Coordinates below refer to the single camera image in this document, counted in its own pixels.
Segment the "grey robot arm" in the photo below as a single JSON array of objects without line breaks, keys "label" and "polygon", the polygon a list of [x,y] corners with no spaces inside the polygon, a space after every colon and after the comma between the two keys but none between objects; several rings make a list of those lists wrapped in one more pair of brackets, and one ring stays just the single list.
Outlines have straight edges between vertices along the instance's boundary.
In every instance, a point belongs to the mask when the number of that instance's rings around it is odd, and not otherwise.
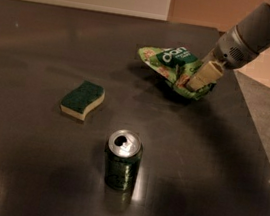
[{"label": "grey robot arm", "polygon": [[270,48],[270,3],[263,3],[219,38],[190,77],[186,87],[197,91],[222,77],[226,69],[239,69]]}]

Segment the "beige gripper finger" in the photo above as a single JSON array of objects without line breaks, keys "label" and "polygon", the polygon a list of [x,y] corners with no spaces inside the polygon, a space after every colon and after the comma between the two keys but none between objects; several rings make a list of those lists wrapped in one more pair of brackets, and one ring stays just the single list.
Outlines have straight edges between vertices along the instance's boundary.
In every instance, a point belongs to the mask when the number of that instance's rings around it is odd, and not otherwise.
[{"label": "beige gripper finger", "polygon": [[214,83],[222,77],[224,67],[216,61],[208,61],[201,65],[200,69],[190,77],[186,87],[191,91],[197,91],[210,83]]}]

